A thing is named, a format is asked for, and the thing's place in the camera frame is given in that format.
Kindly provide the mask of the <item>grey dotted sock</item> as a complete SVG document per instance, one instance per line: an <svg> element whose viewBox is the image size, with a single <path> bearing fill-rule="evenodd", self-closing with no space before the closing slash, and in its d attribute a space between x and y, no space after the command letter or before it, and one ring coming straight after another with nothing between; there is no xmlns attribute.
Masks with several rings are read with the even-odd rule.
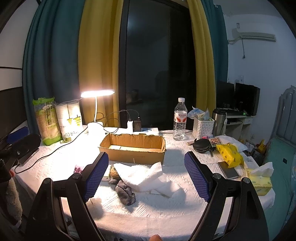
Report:
<svg viewBox="0 0 296 241"><path fill-rule="evenodd" d="M126 185L122 180L119 180L115 187L115 191L123 205L130 206L136 202L135 194L132 189Z"/></svg>

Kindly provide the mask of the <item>white paper towel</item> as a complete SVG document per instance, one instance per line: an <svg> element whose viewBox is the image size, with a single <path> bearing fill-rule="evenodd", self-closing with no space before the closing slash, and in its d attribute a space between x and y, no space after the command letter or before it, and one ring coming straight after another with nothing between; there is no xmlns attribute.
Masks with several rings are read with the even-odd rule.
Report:
<svg viewBox="0 0 296 241"><path fill-rule="evenodd" d="M181 189L163 172L161 162L154 163L151 167L139 164L128 166L122 163L115 163L113 166L121 180L133 191L149 192L170 198Z"/></svg>

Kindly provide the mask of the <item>pink fluffy object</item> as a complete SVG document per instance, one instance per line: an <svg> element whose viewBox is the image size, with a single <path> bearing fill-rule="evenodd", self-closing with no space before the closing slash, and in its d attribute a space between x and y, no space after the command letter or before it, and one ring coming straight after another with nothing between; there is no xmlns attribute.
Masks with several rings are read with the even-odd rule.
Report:
<svg viewBox="0 0 296 241"><path fill-rule="evenodd" d="M78 165L76 165L74 167L73 173L81 173L83 171L83 169L84 169L84 166L78 166Z"/></svg>

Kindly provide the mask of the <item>brown plush pouch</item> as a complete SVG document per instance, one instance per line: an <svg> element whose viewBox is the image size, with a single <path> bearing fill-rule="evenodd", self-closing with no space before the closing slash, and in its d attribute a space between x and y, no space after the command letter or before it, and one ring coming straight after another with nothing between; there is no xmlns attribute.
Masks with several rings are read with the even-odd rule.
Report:
<svg viewBox="0 0 296 241"><path fill-rule="evenodd" d="M111 167L109 176L110 176L109 184L111 185L116 185L121 180L121 177L119 176L114 166Z"/></svg>

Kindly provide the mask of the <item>green paper cup pack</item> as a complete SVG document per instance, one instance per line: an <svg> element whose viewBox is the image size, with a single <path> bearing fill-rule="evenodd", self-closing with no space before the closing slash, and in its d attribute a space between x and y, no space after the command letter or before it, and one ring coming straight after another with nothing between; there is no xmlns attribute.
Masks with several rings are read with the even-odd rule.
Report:
<svg viewBox="0 0 296 241"><path fill-rule="evenodd" d="M33 106L43 144L50 146L62 140L56 113L55 97L33 99Z"/></svg>

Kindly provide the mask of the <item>yellow tissue box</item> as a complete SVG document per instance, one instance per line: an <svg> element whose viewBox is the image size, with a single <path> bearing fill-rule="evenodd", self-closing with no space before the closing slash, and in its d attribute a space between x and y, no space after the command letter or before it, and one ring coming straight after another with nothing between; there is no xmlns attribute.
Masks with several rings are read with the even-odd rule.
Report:
<svg viewBox="0 0 296 241"><path fill-rule="evenodd" d="M273 171L272 162L267 162L256 169L246 169L247 177L251 180L258 196L265 196L273 187L271 182Z"/></svg>

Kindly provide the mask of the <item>teal curtain left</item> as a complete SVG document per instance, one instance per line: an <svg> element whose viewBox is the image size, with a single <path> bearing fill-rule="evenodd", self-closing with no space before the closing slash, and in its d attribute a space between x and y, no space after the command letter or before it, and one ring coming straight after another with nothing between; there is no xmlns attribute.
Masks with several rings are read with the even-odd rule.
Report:
<svg viewBox="0 0 296 241"><path fill-rule="evenodd" d="M41 1L31 22L23 55L22 84L27 122L39 133L33 101L80 98L78 40L84 1Z"/></svg>

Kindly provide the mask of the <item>teal curtain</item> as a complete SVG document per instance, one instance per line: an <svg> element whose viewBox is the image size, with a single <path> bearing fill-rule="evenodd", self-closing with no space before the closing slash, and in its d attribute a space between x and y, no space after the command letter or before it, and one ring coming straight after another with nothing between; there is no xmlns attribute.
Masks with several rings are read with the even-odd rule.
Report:
<svg viewBox="0 0 296 241"><path fill-rule="evenodd" d="M222 7L213 1L201 1L207 18L214 57L216 90L219 82L227 82L228 40Z"/></svg>
<svg viewBox="0 0 296 241"><path fill-rule="evenodd" d="M31 22L23 55L22 84L27 122L39 133L33 101L80 98L78 40L84 1L41 1Z"/></svg>

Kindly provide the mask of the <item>grey folding chair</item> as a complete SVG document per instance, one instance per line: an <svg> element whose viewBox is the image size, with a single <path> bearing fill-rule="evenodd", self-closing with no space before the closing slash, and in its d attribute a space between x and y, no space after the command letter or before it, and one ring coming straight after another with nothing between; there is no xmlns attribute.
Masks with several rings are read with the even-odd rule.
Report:
<svg viewBox="0 0 296 241"><path fill-rule="evenodd" d="M296 99L295 86L279 97L276 118L270 138L278 137L295 146Z"/></svg>

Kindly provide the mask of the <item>white perforated basket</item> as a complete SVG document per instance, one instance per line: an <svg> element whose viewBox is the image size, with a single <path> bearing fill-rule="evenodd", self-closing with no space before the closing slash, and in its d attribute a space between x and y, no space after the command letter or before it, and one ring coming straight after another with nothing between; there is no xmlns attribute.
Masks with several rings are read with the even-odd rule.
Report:
<svg viewBox="0 0 296 241"><path fill-rule="evenodd" d="M201 139L203 137L208 137L212 134L214 128L215 120L210 118L209 120L199 120L194 118L193 124L193 137L196 139Z"/></svg>

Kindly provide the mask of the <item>stainless steel thermos mug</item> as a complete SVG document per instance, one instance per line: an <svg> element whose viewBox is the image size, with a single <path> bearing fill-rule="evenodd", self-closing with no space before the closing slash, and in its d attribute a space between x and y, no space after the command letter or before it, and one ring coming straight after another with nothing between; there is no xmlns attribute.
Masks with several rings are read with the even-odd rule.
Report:
<svg viewBox="0 0 296 241"><path fill-rule="evenodd" d="M227 124L227 112L224 109L216 108L213 110L212 119L215 120L213 126L213 136L224 135Z"/></svg>

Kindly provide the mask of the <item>brown cardboard box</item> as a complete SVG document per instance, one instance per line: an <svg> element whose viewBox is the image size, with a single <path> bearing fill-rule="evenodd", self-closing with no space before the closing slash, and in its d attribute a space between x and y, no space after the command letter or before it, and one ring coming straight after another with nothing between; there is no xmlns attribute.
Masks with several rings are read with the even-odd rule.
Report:
<svg viewBox="0 0 296 241"><path fill-rule="evenodd" d="M162 136L109 133L99 149L106 152L111 161L153 165L164 162L166 142Z"/></svg>

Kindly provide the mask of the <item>white usb charger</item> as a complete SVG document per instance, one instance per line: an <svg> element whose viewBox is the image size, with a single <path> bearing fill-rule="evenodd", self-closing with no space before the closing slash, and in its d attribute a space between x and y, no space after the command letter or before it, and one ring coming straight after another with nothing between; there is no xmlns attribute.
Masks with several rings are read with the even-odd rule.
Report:
<svg viewBox="0 0 296 241"><path fill-rule="evenodd" d="M132 120L127 121L127 133L129 133L129 134L133 133L133 121Z"/></svg>

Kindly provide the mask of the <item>black power adapter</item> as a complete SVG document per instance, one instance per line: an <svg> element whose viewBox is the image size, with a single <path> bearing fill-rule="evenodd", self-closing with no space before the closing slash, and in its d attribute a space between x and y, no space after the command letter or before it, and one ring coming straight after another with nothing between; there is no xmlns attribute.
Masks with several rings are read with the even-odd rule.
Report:
<svg viewBox="0 0 296 241"><path fill-rule="evenodd" d="M141 132L142 131L142 120L138 116L136 120L133 121L133 131Z"/></svg>

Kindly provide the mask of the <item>yellow curtain right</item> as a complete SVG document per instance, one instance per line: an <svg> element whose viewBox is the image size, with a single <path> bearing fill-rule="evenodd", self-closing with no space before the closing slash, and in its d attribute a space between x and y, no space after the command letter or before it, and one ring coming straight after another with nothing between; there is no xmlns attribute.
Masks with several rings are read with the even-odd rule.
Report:
<svg viewBox="0 0 296 241"><path fill-rule="evenodd" d="M216 108L216 84L212 41L201 1L187 1L192 23L196 61L196 107L212 112Z"/></svg>

